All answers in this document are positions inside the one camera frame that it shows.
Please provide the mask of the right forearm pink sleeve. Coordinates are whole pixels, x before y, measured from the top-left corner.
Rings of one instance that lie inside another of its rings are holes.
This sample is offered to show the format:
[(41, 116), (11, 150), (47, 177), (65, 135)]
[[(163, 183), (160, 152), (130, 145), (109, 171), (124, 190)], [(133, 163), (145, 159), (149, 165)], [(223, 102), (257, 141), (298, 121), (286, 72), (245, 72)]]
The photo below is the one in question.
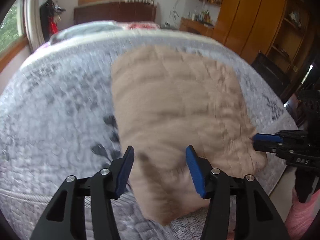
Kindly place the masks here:
[(315, 219), (319, 211), (319, 191), (314, 193), (307, 203), (298, 201), (295, 189), (292, 190), (292, 205), (285, 220), (285, 226), (291, 239), (300, 239)]

